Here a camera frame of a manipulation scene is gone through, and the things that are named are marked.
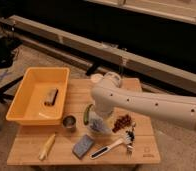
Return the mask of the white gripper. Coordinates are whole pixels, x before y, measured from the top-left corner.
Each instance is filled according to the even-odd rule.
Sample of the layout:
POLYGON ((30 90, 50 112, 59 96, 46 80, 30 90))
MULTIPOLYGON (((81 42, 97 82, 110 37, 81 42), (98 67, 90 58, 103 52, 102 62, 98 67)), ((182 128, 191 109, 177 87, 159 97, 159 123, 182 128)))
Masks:
POLYGON ((106 121, 98 116, 94 111, 89 112, 89 124, 88 128, 95 133, 110 134, 111 129, 106 121))

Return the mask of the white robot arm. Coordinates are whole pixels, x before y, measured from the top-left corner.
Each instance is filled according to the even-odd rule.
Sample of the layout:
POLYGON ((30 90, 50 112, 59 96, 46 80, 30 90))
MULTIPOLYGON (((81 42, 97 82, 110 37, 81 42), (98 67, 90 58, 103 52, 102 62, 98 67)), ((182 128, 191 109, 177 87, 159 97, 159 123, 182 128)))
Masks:
POLYGON ((123 79, 115 72, 93 74, 91 81, 94 110, 102 118, 108 118, 118 107, 196 132, 196 97, 123 89, 123 79))

